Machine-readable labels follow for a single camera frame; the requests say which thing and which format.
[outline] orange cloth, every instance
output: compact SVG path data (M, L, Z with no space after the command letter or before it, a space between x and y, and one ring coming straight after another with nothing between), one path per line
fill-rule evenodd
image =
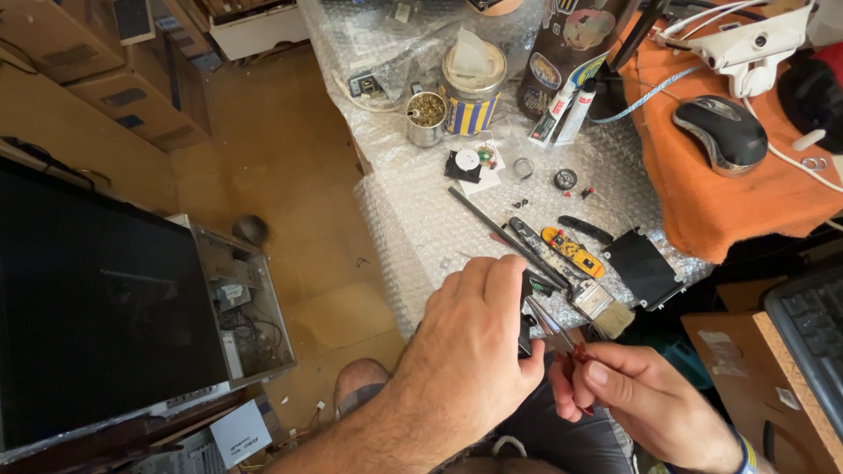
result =
M637 16L622 38L626 38L635 21ZM722 23L734 21L748 22L733 15L721 19ZM660 21L657 26L664 28L665 24ZM716 32L716 26L709 25L694 37ZM701 64L702 60L689 52L675 55L674 50L644 40L621 68L620 75L659 84ZM714 94L740 102L730 97L728 80L728 76L717 75L703 66L667 90L686 100ZM632 104L652 88L627 80L624 90ZM791 148L793 140L802 133L784 115L775 89L751 98L750 103L773 146L796 161L809 156L825 157L829 168L820 174L840 185L829 152L817 146L803 152ZM696 142L673 124L672 115L678 105L675 98L658 93L632 112L632 118L642 137L644 165L662 204L665 234L680 252L721 263L734 242L773 233L804 237L843 209L843 193L823 186L769 152L745 176L730 179L716 174Z

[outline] black and silver mouse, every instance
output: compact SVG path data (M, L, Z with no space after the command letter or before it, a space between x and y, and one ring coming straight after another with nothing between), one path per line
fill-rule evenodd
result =
M761 122L729 99L701 95L689 100L676 108L674 123L700 140L719 175L744 175L767 155Z

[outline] hand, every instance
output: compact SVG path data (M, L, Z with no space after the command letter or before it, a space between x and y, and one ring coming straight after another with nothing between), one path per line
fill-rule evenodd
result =
M518 360L525 267L519 256L480 257L448 275L387 386L410 423L436 429L446 458L515 412L544 375L541 340L532 341L533 357Z
M576 421L575 405L599 401L658 459L705 474L738 471L744 455L732 430L656 351L609 342L588 344L586 351L600 362L577 363L573 387L558 375L550 381L560 416Z

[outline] brown floor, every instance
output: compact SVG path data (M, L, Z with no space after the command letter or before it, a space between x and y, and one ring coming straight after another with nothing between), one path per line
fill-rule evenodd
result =
M310 48L222 67L205 94L214 139L173 154L181 209L224 233L244 213L270 225L264 250L298 367L265 389L282 426L301 431L319 400L319 419L333 418L345 364L369 357L392 370L404 347L352 195L357 154Z

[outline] keyboard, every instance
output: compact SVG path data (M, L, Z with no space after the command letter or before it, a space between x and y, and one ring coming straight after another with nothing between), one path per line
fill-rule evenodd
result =
M843 267L789 279L763 305L843 439Z

